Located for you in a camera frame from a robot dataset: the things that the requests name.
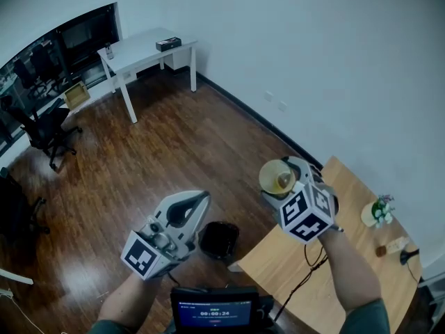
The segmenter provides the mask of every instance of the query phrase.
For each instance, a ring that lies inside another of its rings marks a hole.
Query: trash can
[[[231,223],[208,223],[199,234],[201,251],[216,260],[224,260],[234,254],[239,229]]]

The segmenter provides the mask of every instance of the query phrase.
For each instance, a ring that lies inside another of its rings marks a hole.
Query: sleeve
[[[130,334],[131,332],[111,320],[101,320],[96,322],[88,334]]]
[[[382,299],[352,311],[341,327],[340,334],[390,334],[388,314]]]

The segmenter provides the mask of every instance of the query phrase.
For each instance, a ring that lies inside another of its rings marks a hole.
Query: bottle
[[[113,51],[111,51],[111,43],[110,42],[107,42],[105,44],[105,52],[106,52],[106,57],[108,59],[113,59],[114,58]]]
[[[398,239],[390,241],[387,245],[377,247],[375,250],[375,254],[377,255],[377,257],[383,257],[386,254],[402,251],[409,242],[409,237],[399,237]]]

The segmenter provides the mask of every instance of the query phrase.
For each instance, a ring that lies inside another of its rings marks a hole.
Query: display screen
[[[181,325],[196,328],[247,326],[250,323],[251,307],[251,301],[226,303],[178,303]]]

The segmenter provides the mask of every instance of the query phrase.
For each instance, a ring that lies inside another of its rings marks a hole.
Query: black box
[[[168,40],[156,42],[156,49],[161,52],[164,52],[164,51],[167,51],[169,49],[179,47],[179,46],[182,46],[182,41],[181,41],[181,38],[178,38],[178,37],[172,37],[172,38],[169,38]]]

